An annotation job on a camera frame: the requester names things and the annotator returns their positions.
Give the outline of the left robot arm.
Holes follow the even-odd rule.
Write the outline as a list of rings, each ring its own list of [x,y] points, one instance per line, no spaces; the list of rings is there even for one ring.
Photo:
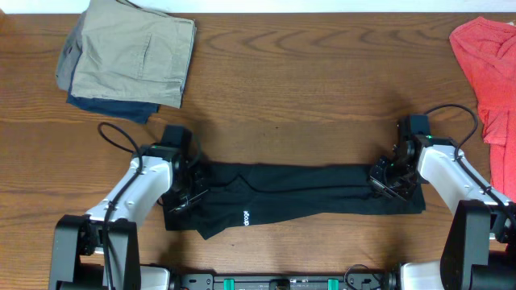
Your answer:
[[[158,143],[134,152],[123,178],[81,216],[64,215],[56,224],[50,289],[172,289],[171,271],[139,260],[138,230],[166,193],[189,204],[195,160],[188,146]]]

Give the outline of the black t-shirt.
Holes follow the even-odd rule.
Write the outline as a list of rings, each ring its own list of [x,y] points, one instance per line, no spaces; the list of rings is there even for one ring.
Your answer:
[[[226,228],[284,222],[319,213],[419,214],[426,208],[417,188],[408,201],[375,193],[370,167],[338,164],[203,164],[207,191],[180,212],[164,202],[166,230],[196,230],[204,239]]]

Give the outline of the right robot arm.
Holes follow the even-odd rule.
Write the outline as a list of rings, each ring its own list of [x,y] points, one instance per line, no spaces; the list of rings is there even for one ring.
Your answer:
[[[452,139],[414,135],[390,159],[382,156],[368,182],[382,196],[408,201],[427,183],[453,215],[439,260],[404,263],[383,289],[513,289],[515,203],[494,189]]]

